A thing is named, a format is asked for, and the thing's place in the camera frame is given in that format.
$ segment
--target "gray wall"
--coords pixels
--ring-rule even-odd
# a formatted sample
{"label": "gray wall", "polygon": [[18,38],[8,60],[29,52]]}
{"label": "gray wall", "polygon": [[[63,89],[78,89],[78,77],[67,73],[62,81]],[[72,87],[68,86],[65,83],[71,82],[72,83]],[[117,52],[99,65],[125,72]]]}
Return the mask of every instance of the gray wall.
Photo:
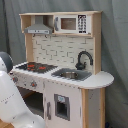
{"label": "gray wall", "polygon": [[7,52],[3,2],[0,0],[0,51]]}
{"label": "gray wall", "polygon": [[19,13],[102,10],[102,70],[115,77],[106,88],[106,121],[127,128],[128,120],[128,0],[5,0],[11,55],[25,61]]}

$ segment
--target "door handle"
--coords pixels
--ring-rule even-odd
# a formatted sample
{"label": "door handle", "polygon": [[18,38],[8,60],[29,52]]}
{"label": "door handle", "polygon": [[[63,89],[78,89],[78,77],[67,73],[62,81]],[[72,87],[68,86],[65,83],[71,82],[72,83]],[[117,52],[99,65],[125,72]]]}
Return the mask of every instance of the door handle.
{"label": "door handle", "polygon": [[57,27],[57,22],[58,22],[58,17],[55,18],[54,20],[54,26],[55,26],[55,30],[58,31],[58,27]]}
{"label": "door handle", "polygon": [[51,107],[50,102],[48,102],[47,103],[47,117],[48,117],[49,120],[51,120],[50,107]]}

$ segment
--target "backsplash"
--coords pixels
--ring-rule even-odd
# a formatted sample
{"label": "backsplash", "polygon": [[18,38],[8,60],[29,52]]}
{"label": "backsplash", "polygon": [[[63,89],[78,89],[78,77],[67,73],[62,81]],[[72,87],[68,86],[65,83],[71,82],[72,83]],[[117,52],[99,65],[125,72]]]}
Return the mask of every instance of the backsplash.
{"label": "backsplash", "polygon": [[[33,34],[32,41],[35,62],[75,68],[81,51],[93,57],[93,38]],[[88,56],[82,55],[81,62],[86,62],[85,70],[92,71]]]}

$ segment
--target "faucet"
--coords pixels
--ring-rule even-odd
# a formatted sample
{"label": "faucet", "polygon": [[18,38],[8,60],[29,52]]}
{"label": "faucet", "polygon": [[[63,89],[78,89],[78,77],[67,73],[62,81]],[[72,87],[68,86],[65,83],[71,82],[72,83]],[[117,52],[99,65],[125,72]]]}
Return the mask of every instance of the faucet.
{"label": "faucet", "polygon": [[78,63],[76,64],[77,70],[85,69],[85,64],[82,64],[82,63],[80,62],[80,58],[81,58],[81,56],[82,56],[83,54],[86,54],[86,55],[89,57],[89,59],[90,59],[90,65],[93,65],[92,56],[91,56],[88,52],[82,51],[82,52],[80,52],[79,55],[78,55]]}

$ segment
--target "cabinet door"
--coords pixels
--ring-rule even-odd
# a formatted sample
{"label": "cabinet door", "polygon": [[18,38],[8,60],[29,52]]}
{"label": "cabinet door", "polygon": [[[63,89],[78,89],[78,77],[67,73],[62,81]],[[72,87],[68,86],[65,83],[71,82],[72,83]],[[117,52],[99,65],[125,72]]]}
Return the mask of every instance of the cabinet door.
{"label": "cabinet door", "polygon": [[46,128],[82,128],[81,90],[45,82]]}

